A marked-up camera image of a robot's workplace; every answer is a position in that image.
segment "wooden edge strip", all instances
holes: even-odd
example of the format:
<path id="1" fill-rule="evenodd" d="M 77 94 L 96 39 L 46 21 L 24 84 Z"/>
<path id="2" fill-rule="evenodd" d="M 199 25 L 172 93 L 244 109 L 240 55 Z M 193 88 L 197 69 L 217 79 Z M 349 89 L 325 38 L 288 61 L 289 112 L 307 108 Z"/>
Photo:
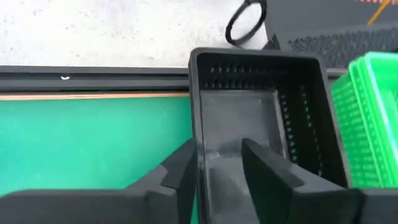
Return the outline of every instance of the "wooden edge strip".
<path id="1" fill-rule="evenodd" d="M 83 100 L 111 98 L 184 97 L 189 93 L 63 93 L 63 94 L 0 94 L 0 101 L 10 100 Z"/>

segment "black plastic arm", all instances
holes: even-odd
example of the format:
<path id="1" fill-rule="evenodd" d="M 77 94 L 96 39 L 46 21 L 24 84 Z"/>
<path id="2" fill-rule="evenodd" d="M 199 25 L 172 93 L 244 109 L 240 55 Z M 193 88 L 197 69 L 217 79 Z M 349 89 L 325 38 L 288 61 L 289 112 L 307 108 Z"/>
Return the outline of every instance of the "black plastic arm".
<path id="1" fill-rule="evenodd" d="M 344 189 L 250 139 L 243 140 L 246 181 L 260 223 L 356 223 L 363 203 Z"/>
<path id="2" fill-rule="evenodd" d="M 188 140 L 124 190 L 25 190 L 0 197 L 0 223 L 189 224 L 197 153 Z"/>
<path id="3" fill-rule="evenodd" d="M 395 224 L 398 220 L 398 189 L 364 189 L 360 224 Z"/>

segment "green board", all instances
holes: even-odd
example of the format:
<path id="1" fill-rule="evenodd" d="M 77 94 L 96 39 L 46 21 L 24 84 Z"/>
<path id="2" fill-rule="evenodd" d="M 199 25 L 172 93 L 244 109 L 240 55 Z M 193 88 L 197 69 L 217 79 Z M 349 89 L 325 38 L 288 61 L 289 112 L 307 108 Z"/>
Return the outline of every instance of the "green board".
<path id="1" fill-rule="evenodd" d="M 192 137 L 188 97 L 0 101 L 0 128 L 0 195 L 123 189 Z"/>

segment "gray concrete floor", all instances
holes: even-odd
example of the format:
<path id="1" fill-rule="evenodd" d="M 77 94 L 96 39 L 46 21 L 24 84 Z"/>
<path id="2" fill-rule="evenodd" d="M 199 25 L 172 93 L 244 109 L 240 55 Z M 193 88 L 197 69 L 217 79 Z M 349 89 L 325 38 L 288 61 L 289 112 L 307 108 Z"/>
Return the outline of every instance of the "gray concrete floor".
<path id="1" fill-rule="evenodd" d="M 0 65 L 186 67 L 195 47 L 231 47 L 243 0 L 0 0 Z M 251 6 L 238 36 L 259 17 Z M 245 47 L 260 49 L 265 29 Z"/>

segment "green mesh basket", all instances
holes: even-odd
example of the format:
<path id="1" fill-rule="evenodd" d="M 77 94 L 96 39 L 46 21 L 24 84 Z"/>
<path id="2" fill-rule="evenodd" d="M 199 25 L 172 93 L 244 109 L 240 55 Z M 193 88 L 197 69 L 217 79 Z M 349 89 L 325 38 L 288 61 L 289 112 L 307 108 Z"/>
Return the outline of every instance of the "green mesh basket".
<path id="1" fill-rule="evenodd" d="M 353 187 L 398 187 L 398 54 L 351 62 L 331 93 Z"/>

